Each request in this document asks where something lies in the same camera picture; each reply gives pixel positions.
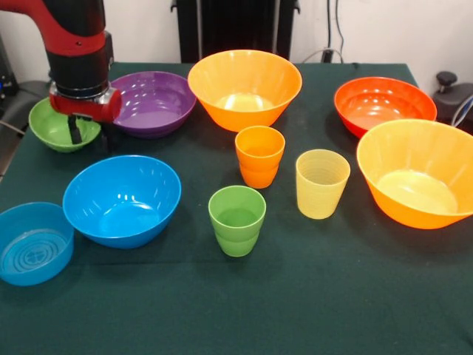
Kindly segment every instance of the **red-orange bowl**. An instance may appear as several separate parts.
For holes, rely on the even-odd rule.
[[[338,88],[335,108],[343,124],[356,137],[383,122],[402,118],[435,121],[434,101],[421,89],[405,81],[366,77]]]

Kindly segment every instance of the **black knob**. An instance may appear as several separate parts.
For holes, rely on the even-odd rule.
[[[453,72],[439,72],[437,74],[437,81],[442,87],[449,87],[457,80],[458,78]]]

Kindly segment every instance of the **bowl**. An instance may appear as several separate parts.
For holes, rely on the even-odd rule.
[[[91,143],[100,133],[101,125],[94,121],[76,120],[82,142],[72,144],[68,117],[56,112],[48,98],[39,101],[30,111],[30,128],[34,135],[56,152],[70,153]]]
[[[460,129],[386,122],[363,136],[356,156],[375,202],[399,223],[436,229],[473,214],[473,136]]]
[[[74,228],[54,203],[26,203],[0,214],[0,278],[17,286],[43,283],[71,260]]]
[[[169,165],[141,155],[121,155],[74,177],[63,207],[68,221],[85,237],[103,246],[131,249],[161,233],[180,196],[180,179]]]
[[[187,80],[170,72],[136,72],[112,82],[123,106],[114,120],[138,138],[160,138],[183,125],[196,103]]]
[[[292,63],[258,50],[205,57],[192,67],[188,82],[215,123],[233,132],[272,125],[302,88]]]
[[[361,138],[374,126],[402,118],[435,121],[434,101],[404,81],[368,77],[348,81],[335,93],[335,108],[343,124]]]

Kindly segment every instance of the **light blue bowl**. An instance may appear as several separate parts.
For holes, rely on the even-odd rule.
[[[0,277],[17,286],[43,283],[71,260],[74,228],[54,203],[26,203],[0,214]]]
[[[68,221],[103,246],[137,248],[168,225],[180,201],[176,172],[161,160],[121,155],[74,177],[64,193]]]

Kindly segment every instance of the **green cloth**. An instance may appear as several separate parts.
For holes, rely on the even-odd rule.
[[[186,75],[183,64],[115,64]],[[353,78],[414,82],[405,65],[300,65],[304,86],[274,124],[286,152],[258,243],[241,259],[215,240],[207,203],[243,184],[234,136],[196,105],[172,135],[123,136],[119,154],[169,163],[183,198],[169,227],[136,250],[114,250],[79,233],[71,263],[30,288],[0,283],[0,354],[448,354],[473,353],[473,219],[436,231],[409,229],[375,205],[355,159],[357,139],[333,106]],[[332,149],[352,167],[336,213],[310,220],[296,207],[296,157]],[[65,155],[31,132],[0,183],[0,211],[61,203],[70,180],[105,158],[94,145]]]

